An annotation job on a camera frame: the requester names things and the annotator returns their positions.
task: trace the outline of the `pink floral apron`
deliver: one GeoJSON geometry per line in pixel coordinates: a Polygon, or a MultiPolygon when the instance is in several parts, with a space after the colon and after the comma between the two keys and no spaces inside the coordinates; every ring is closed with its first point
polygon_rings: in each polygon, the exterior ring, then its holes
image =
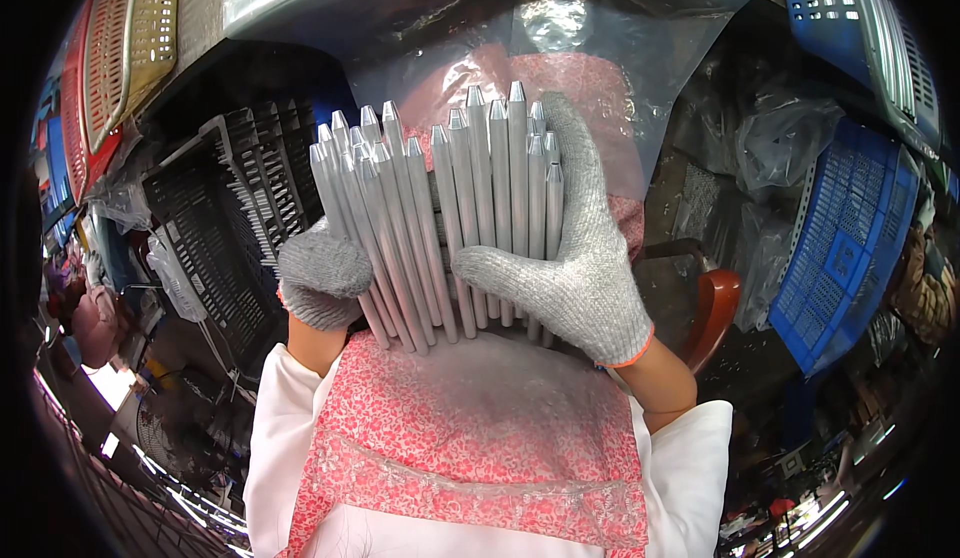
{"type": "Polygon", "coordinates": [[[604,372],[488,333],[422,357],[369,331],[343,350],[283,558],[333,508],[526,531],[642,558],[630,404],[604,372]]]}

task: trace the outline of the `white cloth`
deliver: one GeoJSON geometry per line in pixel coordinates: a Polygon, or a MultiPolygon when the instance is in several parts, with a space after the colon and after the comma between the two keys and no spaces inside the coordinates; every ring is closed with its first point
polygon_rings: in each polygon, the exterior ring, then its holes
{"type": "MultiPolygon", "coordinates": [[[[313,426],[336,377],[307,370],[277,344],[260,378],[246,524],[256,558],[286,547],[313,426]]],[[[650,435],[643,409],[630,397],[633,435],[647,506],[647,558],[714,554],[727,482],[733,407],[709,401],[650,435]]],[[[472,524],[426,520],[336,504],[307,544],[305,556],[551,556],[601,558],[604,550],[569,540],[472,524]]]]}

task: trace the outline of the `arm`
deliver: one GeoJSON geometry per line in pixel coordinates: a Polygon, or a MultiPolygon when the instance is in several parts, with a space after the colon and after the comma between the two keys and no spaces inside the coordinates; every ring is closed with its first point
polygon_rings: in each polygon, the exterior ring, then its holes
{"type": "Polygon", "coordinates": [[[616,373],[643,408],[650,434],[658,432],[697,406],[697,381],[677,355],[651,337],[642,355],[616,373]]]}
{"type": "Polygon", "coordinates": [[[330,365],[340,356],[347,342],[347,330],[319,330],[290,314],[287,324],[287,352],[297,362],[321,378],[330,372],[330,365]]]}

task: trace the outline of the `metal tube tip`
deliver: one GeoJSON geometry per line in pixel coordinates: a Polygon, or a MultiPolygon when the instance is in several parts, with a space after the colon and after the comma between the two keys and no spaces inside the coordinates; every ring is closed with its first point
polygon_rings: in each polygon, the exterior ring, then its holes
{"type": "Polygon", "coordinates": [[[507,100],[496,99],[489,104],[490,120],[507,120],[507,100]]]}
{"type": "Polygon", "coordinates": [[[464,119],[464,113],[460,111],[460,108],[450,108],[450,122],[447,124],[447,129],[456,131],[466,127],[467,120],[464,119]]]}
{"type": "Polygon", "coordinates": [[[375,163],[386,163],[390,160],[390,152],[387,151],[387,146],[383,144],[383,141],[373,144],[373,161],[375,163]]]}
{"type": "Polygon", "coordinates": [[[430,145],[446,144],[447,132],[444,131],[444,125],[434,125],[430,129],[430,145]]]}
{"type": "Polygon", "coordinates": [[[338,109],[330,115],[330,128],[331,129],[349,129],[350,125],[347,123],[347,117],[344,116],[344,111],[338,109]]]}
{"type": "Polygon", "coordinates": [[[380,122],[377,120],[377,113],[374,112],[374,107],[370,104],[366,104],[363,108],[360,108],[360,126],[366,127],[368,125],[379,125],[380,122]]]}
{"type": "Polygon", "coordinates": [[[330,131],[330,125],[326,122],[317,127],[317,139],[321,142],[330,142],[333,140],[333,132],[330,131]]]}
{"type": "Polygon", "coordinates": [[[420,140],[415,136],[407,137],[407,156],[424,156],[424,148],[420,146],[420,140]]]}
{"type": "Polygon", "coordinates": [[[523,92],[523,84],[520,81],[510,83],[510,95],[507,96],[510,102],[525,102],[527,95],[523,92]]]}
{"type": "Polygon", "coordinates": [[[360,127],[350,127],[350,145],[363,145],[367,143],[367,138],[363,136],[360,127]]]}
{"type": "Polygon", "coordinates": [[[562,183],[564,181],[564,169],[560,167],[559,162],[550,162],[550,167],[546,171],[547,183],[562,183]]]}
{"type": "Polygon", "coordinates": [[[546,120],[544,116],[544,102],[536,100],[530,105],[530,116],[536,120],[546,120]]]}
{"type": "Polygon", "coordinates": [[[535,134],[530,137],[530,148],[527,150],[530,154],[534,156],[543,156],[546,152],[544,151],[544,136],[541,134],[535,134]]]}
{"type": "Polygon", "coordinates": [[[397,102],[394,100],[387,100],[383,103],[383,122],[388,120],[400,120],[401,113],[397,110],[397,102]]]}
{"type": "Polygon", "coordinates": [[[479,84],[472,84],[466,88],[466,107],[483,106],[483,93],[480,92],[479,84]]]}

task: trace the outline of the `aluminum rod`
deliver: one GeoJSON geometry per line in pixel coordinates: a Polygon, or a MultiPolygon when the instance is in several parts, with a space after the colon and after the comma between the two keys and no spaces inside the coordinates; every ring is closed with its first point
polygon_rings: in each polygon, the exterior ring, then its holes
{"type": "MultiPolygon", "coordinates": [[[[494,216],[493,172],[490,164],[490,146],[487,142],[487,106],[480,86],[472,84],[466,90],[466,131],[469,139],[470,165],[473,169],[473,194],[476,198],[477,225],[480,243],[497,247],[497,222],[494,216]]],[[[486,314],[500,318],[500,300],[486,296],[486,314]]]]}
{"type": "MultiPolygon", "coordinates": [[[[430,132],[430,149],[433,154],[433,170],[437,176],[440,212],[443,216],[443,231],[446,234],[446,248],[450,260],[464,247],[463,232],[460,228],[460,211],[457,208],[457,188],[453,181],[453,162],[450,159],[450,142],[444,133],[443,125],[434,125],[430,132]]],[[[467,339],[477,336],[474,307],[471,303],[471,289],[459,276],[453,277],[457,288],[457,303],[460,305],[460,320],[463,335],[467,339]]]]}
{"type": "MultiPolygon", "coordinates": [[[[403,273],[407,277],[407,285],[414,300],[416,315],[419,317],[419,324],[423,328],[423,337],[426,339],[427,345],[433,346],[437,344],[437,337],[433,334],[433,323],[430,321],[430,311],[427,308],[424,296],[424,284],[417,272],[417,261],[414,259],[414,251],[410,245],[407,221],[403,217],[403,204],[401,203],[401,193],[397,189],[394,160],[390,156],[390,152],[387,151],[387,146],[380,141],[373,144],[372,158],[380,188],[383,190],[384,210],[390,219],[393,241],[396,244],[397,251],[400,252],[400,264],[403,266],[403,273]]],[[[407,325],[414,327],[414,324],[411,323],[407,323],[407,325]]]]}
{"type": "Polygon", "coordinates": [[[457,343],[457,319],[450,303],[450,290],[447,287],[447,274],[444,271],[444,259],[440,254],[440,238],[437,235],[437,221],[434,218],[433,200],[430,197],[430,181],[426,175],[426,160],[420,141],[412,136],[407,139],[407,167],[410,172],[410,184],[413,188],[416,204],[416,219],[423,243],[426,246],[427,262],[430,266],[429,281],[439,303],[439,313],[443,319],[446,340],[457,343]]]}
{"type": "MultiPolygon", "coordinates": [[[[489,159],[493,172],[496,247],[511,252],[514,240],[510,216],[510,141],[506,100],[493,100],[489,105],[489,159]]],[[[514,324],[514,307],[507,300],[500,300],[500,324],[504,327],[514,324]]]]}
{"type": "MultiPolygon", "coordinates": [[[[480,245],[480,228],[477,225],[476,194],[474,192],[474,168],[471,166],[470,138],[467,121],[460,108],[450,110],[450,122],[446,128],[450,143],[450,161],[453,163],[453,180],[457,191],[457,206],[460,209],[460,224],[463,247],[480,245]]],[[[470,288],[473,296],[473,317],[477,329],[487,328],[487,300],[476,287],[470,288]]]]}
{"type": "Polygon", "coordinates": [[[363,193],[360,191],[360,180],[357,178],[354,157],[351,152],[344,152],[342,154],[340,165],[340,177],[344,195],[349,202],[350,212],[353,214],[353,222],[356,223],[360,240],[363,242],[366,255],[369,256],[370,265],[373,267],[373,278],[376,280],[376,285],[380,289],[380,295],[383,296],[383,303],[386,306],[387,312],[390,313],[390,319],[392,319],[393,326],[396,328],[396,334],[400,338],[400,343],[403,344],[403,349],[407,352],[414,352],[416,347],[414,346],[410,332],[407,330],[406,325],[403,324],[401,311],[394,298],[393,289],[390,287],[390,276],[387,275],[387,269],[384,266],[383,257],[380,255],[377,244],[377,236],[374,234],[374,227],[371,224],[370,216],[367,214],[367,207],[363,201],[363,193]]]}
{"type": "MultiPolygon", "coordinates": [[[[329,228],[330,235],[335,238],[347,239],[347,225],[344,215],[340,209],[340,202],[337,200],[336,193],[333,191],[333,185],[330,180],[330,173],[325,168],[325,163],[333,160],[330,154],[324,151],[323,145],[314,143],[310,146],[310,168],[313,170],[313,180],[317,184],[317,193],[319,202],[323,204],[326,213],[326,225],[329,228]]],[[[360,302],[360,308],[366,316],[366,323],[373,333],[373,338],[381,348],[386,350],[390,347],[390,336],[387,329],[380,320],[377,305],[374,304],[370,291],[365,291],[357,300],[360,302]]]]}
{"type": "Polygon", "coordinates": [[[530,105],[530,118],[534,120],[533,127],[530,128],[530,135],[546,135],[546,116],[544,115],[544,103],[540,100],[530,105]]]}
{"type": "Polygon", "coordinates": [[[333,133],[333,144],[337,148],[337,156],[343,156],[351,151],[351,125],[347,122],[342,109],[335,110],[330,114],[330,130],[333,133]]]}
{"type": "Polygon", "coordinates": [[[366,140],[366,149],[373,156],[374,144],[380,142],[382,136],[377,113],[374,112],[374,107],[369,104],[360,108],[360,131],[363,132],[363,139],[366,140]]]}
{"type": "MultiPolygon", "coordinates": [[[[530,140],[530,248],[532,259],[544,259],[546,235],[546,150],[544,136],[537,133],[530,140]]],[[[533,316],[527,321],[527,339],[539,339],[541,324],[533,316]]]]}
{"type": "MultiPolygon", "coordinates": [[[[530,182],[527,180],[527,97],[520,81],[510,83],[510,95],[507,97],[507,125],[510,147],[510,210],[513,238],[512,252],[517,256],[527,256],[528,201],[530,182]]],[[[516,318],[523,317],[523,310],[515,307],[516,318]]]]}
{"type": "MultiPolygon", "coordinates": [[[[330,185],[333,189],[337,204],[340,207],[343,224],[346,228],[346,237],[350,241],[358,243],[362,246],[363,241],[360,238],[360,233],[357,232],[356,223],[354,223],[354,215],[351,212],[351,205],[347,200],[344,186],[340,178],[340,157],[342,153],[337,152],[337,144],[334,140],[333,132],[330,131],[330,127],[327,125],[327,123],[319,125],[317,134],[320,147],[323,148],[323,156],[329,157],[328,159],[325,159],[322,164],[323,168],[326,170],[327,177],[330,180],[330,185]]],[[[393,317],[387,310],[387,304],[383,301],[383,296],[380,293],[380,289],[376,281],[374,281],[369,287],[369,295],[373,300],[373,305],[376,307],[377,314],[380,316],[380,322],[383,324],[383,328],[387,331],[387,335],[390,337],[397,337],[397,327],[394,325],[393,317]]]]}
{"type": "Polygon", "coordinates": [[[386,140],[387,150],[393,158],[393,174],[396,178],[396,188],[400,193],[400,203],[403,205],[403,219],[407,225],[407,235],[410,238],[410,246],[414,251],[416,272],[419,274],[421,283],[421,293],[426,300],[426,308],[430,312],[430,322],[433,327],[439,327],[444,324],[444,317],[441,314],[437,294],[433,288],[430,263],[426,255],[426,243],[417,216],[417,203],[414,200],[408,164],[410,158],[407,157],[403,145],[401,116],[397,112],[397,105],[393,101],[383,104],[383,138],[386,140]]]}
{"type": "MultiPolygon", "coordinates": [[[[560,235],[564,229],[564,171],[559,160],[552,160],[546,171],[546,260],[556,261],[560,252],[560,235]]],[[[553,345],[553,333],[543,328],[543,347],[553,345]]]]}
{"type": "Polygon", "coordinates": [[[426,343],[420,315],[417,313],[417,307],[410,292],[410,285],[407,284],[407,278],[403,273],[397,240],[394,239],[390,217],[387,215],[387,201],[383,196],[383,184],[377,169],[374,168],[374,160],[367,150],[366,143],[361,142],[354,145],[352,151],[356,174],[360,180],[363,202],[366,206],[366,214],[369,216],[369,222],[376,235],[376,243],[380,248],[380,254],[383,256],[383,264],[387,267],[389,284],[393,287],[396,302],[400,304],[400,312],[403,313],[403,321],[413,338],[416,353],[427,356],[430,353],[430,346],[426,343]]]}

